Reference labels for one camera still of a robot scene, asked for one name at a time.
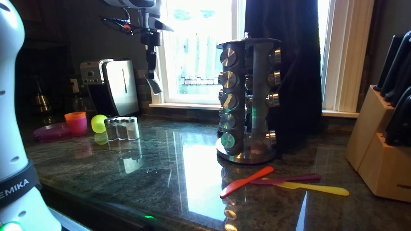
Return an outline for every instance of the green ball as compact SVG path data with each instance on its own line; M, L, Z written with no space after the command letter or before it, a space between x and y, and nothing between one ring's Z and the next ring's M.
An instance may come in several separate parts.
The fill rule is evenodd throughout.
M104 119L106 119L106 116L104 114L96 114L91 118L91 129L95 133L102 133L105 132L105 124L104 124Z

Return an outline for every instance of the kitchen counter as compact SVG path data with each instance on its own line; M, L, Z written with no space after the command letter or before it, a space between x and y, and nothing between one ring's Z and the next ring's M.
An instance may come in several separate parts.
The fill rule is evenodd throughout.
M407 229L411 205L371 193L345 159L349 132L312 136L267 164L238 165L215 155L215 124L138 118L141 138L98 137L29 143L46 190L147 229ZM230 182L264 165L269 177L321 174L350 195L247 184L219 199Z

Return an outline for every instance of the wooden knife block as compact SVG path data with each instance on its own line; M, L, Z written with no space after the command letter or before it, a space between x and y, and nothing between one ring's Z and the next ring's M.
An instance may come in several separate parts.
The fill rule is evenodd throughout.
M345 155L373 195L411 202L411 147L385 143L393 113L369 86Z

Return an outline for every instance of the orange spatula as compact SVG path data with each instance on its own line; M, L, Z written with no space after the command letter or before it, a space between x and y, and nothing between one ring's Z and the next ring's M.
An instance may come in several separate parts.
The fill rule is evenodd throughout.
M255 172L254 174L246 177L246 178L240 178L236 179L233 182L231 182L230 184L227 184L221 192L219 192L219 197L226 197L227 195L232 193L233 191L241 188L242 186L245 186L246 183L262 178L269 173L272 173L274 169L271 165L267 165L264 168L262 168L260 170Z

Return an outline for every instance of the black curtain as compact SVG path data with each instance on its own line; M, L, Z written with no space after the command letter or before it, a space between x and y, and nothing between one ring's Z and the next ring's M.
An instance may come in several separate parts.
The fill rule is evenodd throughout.
M281 39L280 106L267 123L280 149L295 146L321 119L317 0L247 0L245 10L249 37Z

